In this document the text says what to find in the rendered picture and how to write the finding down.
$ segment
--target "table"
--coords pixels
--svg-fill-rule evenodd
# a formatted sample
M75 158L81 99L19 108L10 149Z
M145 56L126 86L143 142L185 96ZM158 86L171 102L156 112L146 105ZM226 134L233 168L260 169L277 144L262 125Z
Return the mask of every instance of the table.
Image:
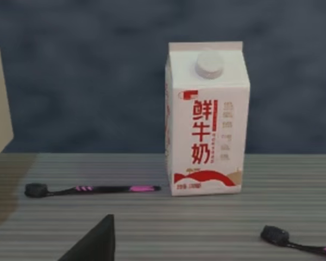
M0 155L0 261L57 260L114 214L117 261L326 260L268 245L264 225L326 245L326 156L248 155L238 195L171 197L162 154ZM139 194L26 198L24 185L161 185Z

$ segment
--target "black and pink toothbrush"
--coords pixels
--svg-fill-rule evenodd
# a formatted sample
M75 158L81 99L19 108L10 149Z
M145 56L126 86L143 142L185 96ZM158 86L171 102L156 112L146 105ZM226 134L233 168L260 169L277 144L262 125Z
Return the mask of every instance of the black and pink toothbrush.
M275 246L290 247L301 251L326 256L326 246L305 246L292 243L290 242L290 235L288 231L278 227L265 226L261 233L261 238Z
M161 190L160 186L77 186L61 191L48 191L46 184L30 183L26 185L26 190L24 194L27 197L42 198L62 195L101 194L119 192L150 192L159 190Z

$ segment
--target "red wave design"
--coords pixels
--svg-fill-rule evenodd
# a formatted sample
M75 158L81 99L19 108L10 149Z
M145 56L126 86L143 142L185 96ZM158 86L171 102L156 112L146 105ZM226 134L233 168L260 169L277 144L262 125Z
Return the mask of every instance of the red wave design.
M216 180L216 181L221 181L223 184L225 184L228 187L233 187L235 186L234 182L224 174L214 171L214 170L202 170L202 171L197 171L193 172L188 175L183 175L181 173L175 173L174 174L174 183L179 182L182 179L186 178L192 178L196 181L199 182L204 182L204 181L211 181L211 180Z

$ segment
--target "dark blue-gray background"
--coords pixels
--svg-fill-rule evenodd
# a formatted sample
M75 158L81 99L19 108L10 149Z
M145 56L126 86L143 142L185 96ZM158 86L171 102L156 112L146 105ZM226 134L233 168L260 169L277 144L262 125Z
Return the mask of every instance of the dark blue-gray background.
M326 153L326 0L0 0L10 152L163 152L170 41L244 41L248 153Z

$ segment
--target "black object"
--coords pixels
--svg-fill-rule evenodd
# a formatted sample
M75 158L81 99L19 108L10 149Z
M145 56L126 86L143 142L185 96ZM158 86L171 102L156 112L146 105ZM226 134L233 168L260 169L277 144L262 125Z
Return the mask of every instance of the black object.
M117 192L149 192L159 191L160 186L77 186L61 191L48 191L46 184L30 183L26 185L24 194L27 197L42 198L48 196L62 196L74 194L99 194Z
M115 219L107 215L58 261L114 261Z
M265 226L261 233L261 238L275 246L290 247L305 252L321 254L326 256L326 247L324 246L305 246L290 242L290 234L278 227Z

